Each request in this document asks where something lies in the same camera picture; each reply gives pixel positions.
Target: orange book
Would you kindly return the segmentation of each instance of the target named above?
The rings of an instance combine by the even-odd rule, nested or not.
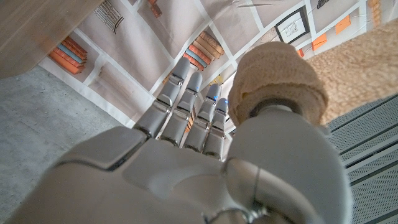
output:
[[[87,51],[85,51],[80,45],[78,45],[72,38],[69,36],[65,39],[65,41],[70,44],[74,49],[76,49],[79,53],[81,53],[83,56],[87,54]]]
[[[206,42],[208,42],[210,46],[216,49],[218,53],[220,53],[221,55],[224,54],[224,49],[222,48],[220,43],[218,43],[218,41],[214,39],[214,37],[212,37],[210,34],[206,33],[206,31],[202,31],[200,37],[203,38],[203,40],[205,40]]]
[[[349,19],[349,15],[348,15],[335,25],[336,34],[339,34],[341,31],[343,31],[349,25],[351,25],[351,21]]]
[[[322,34],[312,42],[312,50],[318,49],[320,46],[328,41],[326,34]]]
[[[76,75],[77,73],[80,73],[84,69],[84,66],[76,68],[75,66],[73,66],[71,63],[69,63],[63,57],[59,56],[59,54],[55,53],[54,51],[50,52],[49,57],[52,58],[59,65],[61,65],[63,68],[65,68],[66,70],[68,70],[70,73],[72,73],[74,75]]]
[[[200,45],[197,41],[194,40],[192,45],[197,47],[202,53],[204,53],[208,58],[210,58],[210,60],[215,59],[215,57],[209,51],[207,51],[202,45]]]
[[[153,4],[150,9],[152,10],[152,13],[155,15],[156,18],[159,18],[162,15],[162,11],[156,3]]]
[[[69,55],[67,55],[67,53],[63,52],[58,47],[54,48],[53,51],[57,53],[59,56],[61,56],[63,59],[65,59],[67,62],[71,63],[76,68],[83,66],[82,63],[77,62],[75,59],[71,58]]]
[[[62,43],[67,49],[69,49],[71,52],[75,53],[75,55],[77,55],[77,57],[79,57],[82,60],[86,60],[86,55],[82,55],[79,51],[77,51],[76,49],[74,49],[72,47],[72,45],[68,44],[68,42],[66,42],[65,40],[62,41]]]
[[[216,49],[214,49],[214,47],[212,47],[208,42],[206,42],[203,38],[201,38],[200,36],[197,37],[197,42],[203,47],[205,48],[208,52],[210,52],[212,54],[212,56],[214,56],[215,58],[219,59],[221,57],[221,54],[218,53],[218,51]]]
[[[211,60],[208,58],[201,50],[199,50],[197,47],[194,45],[190,45],[189,48],[193,53],[195,53],[197,56],[199,56],[206,64],[210,64]]]
[[[189,62],[191,62],[192,65],[198,67],[201,71],[205,69],[203,65],[201,65],[197,60],[195,60],[193,57],[189,56],[187,53],[184,53],[183,57],[187,58]]]
[[[297,53],[300,57],[304,57],[303,49],[298,50]]]

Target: metal grate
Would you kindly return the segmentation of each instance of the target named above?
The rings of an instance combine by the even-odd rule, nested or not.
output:
[[[398,135],[398,126],[392,128],[391,130],[379,135],[378,137],[376,137],[376,138],[374,138],[374,139],[372,139],[372,140],[370,140],[370,141],[368,141],[368,142],[366,142],[366,143],[364,143],[364,144],[362,144],[362,145],[360,145],[360,146],[348,151],[347,153],[342,154],[340,156],[340,158],[343,161],[347,161],[348,159],[352,158],[353,156],[356,156],[356,155],[358,155],[358,154],[360,154],[360,153],[362,153],[362,152],[364,152],[364,151],[366,151],[366,150],[368,150],[368,149],[370,149],[370,148],[372,148],[372,147],[374,147],[374,146],[376,146],[376,145],[378,145],[378,144],[380,144],[380,143],[382,143],[382,142],[394,137],[395,135]]]
[[[375,110],[337,129],[328,139],[339,152],[343,152],[395,124],[398,124],[398,98],[384,103]]]
[[[398,215],[394,215],[393,217],[390,217],[382,222],[379,222],[379,224],[398,224]]]
[[[352,223],[366,223],[398,208],[398,166],[352,187]]]
[[[119,24],[124,19],[122,15],[111,5],[108,0],[102,2],[94,13],[108,26],[114,33]]]
[[[397,97],[397,95],[389,96],[387,98],[376,100],[376,101],[373,101],[371,103],[366,103],[365,105],[360,106],[359,108],[356,108],[356,109],[352,110],[351,112],[346,113],[346,114],[344,114],[342,116],[339,116],[339,117],[335,118],[333,121],[330,121],[330,123],[328,124],[329,128],[330,128],[331,131],[334,131],[334,130],[342,127],[343,125],[347,124],[348,122],[350,122],[350,121],[362,116],[363,114],[373,110],[375,107],[383,104],[384,102],[386,102],[386,101],[388,101],[388,100],[390,100],[391,98],[394,98],[394,97]]]
[[[377,171],[378,169],[381,169],[395,161],[398,161],[398,148],[397,145],[391,147],[391,148],[395,148],[395,150],[393,150],[392,152],[366,164],[365,166],[362,166],[352,172],[349,172],[348,178],[349,181],[355,181],[358,180],[359,178],[362,178],[374,171]]]

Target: book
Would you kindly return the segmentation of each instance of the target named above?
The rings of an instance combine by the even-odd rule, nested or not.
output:
[[[196,61],[193,57],[189,56],[187,53],[184,53],[183,57],[187,58],[192,65],[198,67],[201,71],[205,69],[198,61]]]
[[[66,42],[65,40],[62,41],[61,43],[62,45],[66,46],[67,49],[69,49],[70,51],[72,51],[73,53],[75,53],[75,55],[77,55],[77,57],[79,57],[82,60],[86,59],[86,55],[82,55],[79,51],[77,51],[76,49],[74,49],[72,47],[72,45],[68,44],[68,42]]]
[[[304,57],[303,49],[298,50],[297,53],[300,57]]]
[[[152,13],[155,15],[156,18],[159,18],[162,15],[162,11],[156,3],[153,4],[150,9],[152,10]]]
[[[62,45],[62,44],[58,44],[57,46],[59,49],[61,49],[63,52],[65,52],[67,55],[69,55],[71,58],[73,58],[75,61],[77,61],[78,63],[83,63],[83,60],[80,59],[80,57],[78,57],[75,53],[73,53],[72,51],[70,51],[69,49],[67,49],[66,46]]]
[[[194,45],[195,47],[197,47],[202,53],[204,53],[208,58],[210,58],[210,60],[214,60],[215,57],[206,50],[206,48],[204,48],[202,45],[200,45],[197,41],[193,41],[192,45]]]
[[[208,52],[210,52],[210,54],[212,54],[212,56],[214,56],[215,58],[219,59],[221,57],[221,54],[218,53],[218,51],[216,49],[214,49],[210,44],[208,44],[205,40],[203,40],[203,38],[201,38],[200,36],[197,37],[197,42],[204,47]]]
[[[83,47],[80,47],[80,45],[78,45],[74,40],[72,40],[72,38],[70,38],[69,36],[65,39],[65,41],[70,44],[74,49],[76,49],[77,51],[79,51],[79,53],[81,53],[83,56],[85,56],[87,54],[87,51],[85,51],[83,49]]]
[[[73,58],[71,58],[69,55],[67,55],[65,52],[63,52],[61,49],[59,49],[58,47],[56,47],[53,50],[55,53],[57,53],[59,56],[63,57],[66,61],[68,61],[69,63],[71,63],[73,66],[75,66],[76,68],[83,66],[82,63],[78,63],[77,61],[75,61]]]
[[[193,44],[191,44],[188,49],[190,49],[193,53],[195,53],[197,56],[199,56],[206,64],[210,64],[211,60],[208,58],[201,50],[199,50],[197,47],[195,47]]]
[[[185,53],[187,53],[189,56],[193,57],[196,61],[198,61],[203,67],[207,67],[207,64],[205,61],[203,61],[198,55],[193,53],[190,49],[185,50]]]
[[[63,68],[68,70],[70,73],[76,75],[77,73],[80,73],[83,69],[84,66],[76,68],[73,66],[71,63],[66,61],[63,57],[59,56],[57,53],[54,51],[51,51],[49,54],[49,57],[52,58],[55,62],[57,62],[59,65],[61,65]]]
[[[216,49],[218,53],[220,53],[221,55],[224,54],[224,49],[222,48],[220,43],[218,43],[218,41],[214,39],[210,34],[206,33],[206,31],[202,31],[200,37],[203,38],[203,40],[205,40],[206,42],[208,42],[210,46]]]

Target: orange sticky note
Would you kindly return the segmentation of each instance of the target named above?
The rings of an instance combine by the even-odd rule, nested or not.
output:
[[[344,19],[342,19],[339,23],[337,23],[335,25],[336,34],[339,34],[341,31],[343,31],[349,25],[351,25],[351,21],[349,19],[349,16],[346,16]]]
[[[318,38],[316,38],[313,42],[312,42],[312,50],[316,50],[318,49],[320,46],[322,46],[324,43],[326,43],[328,41],[326,34],[322,34],[321,36],[319,36]]]

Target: gray metal panel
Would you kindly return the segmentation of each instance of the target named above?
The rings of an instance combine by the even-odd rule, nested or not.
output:
[[[366,223],[398,209],[398,166],[354,186],[352,223]]]
[[[361,157],[373,153],[374,151],[384,147],[385,145],[396,142],[397,140],[398,140],[398,126],[342,154],[340,158],[341,160],[343,160],[343,163],[347,165],[354,161],[357,161]]]
[[[394,215],[383,222],[379,222],[379,224],[398,224],[398,215]]]
[[[347,175],[350,182],[371,174],[389,164],[398,161],[398,144],[348,168]]]
[[[398,97],[333,131],[329,140],[343,152],[398,124]]]
[[[397,95],[393,95],[393,96],[389,96],[387,98],[383,98],[380,100],[376,100],[373,101],[371,103],[367,103],[363,106],[360,106],[359,108],[356,108],[354,110],[352,110],[349,113],[344,114],[343,116],[339,116],[336,119],[334,119],[333,121],[330,121],[329,128],[331,131],[334,131],[342,126],[344,126],[345,124],[349,123],[350,121],[362,116],[363,114],[373,110],[373,108],[383,104],[384,102],[390,100],[393,97],[396,97]]]

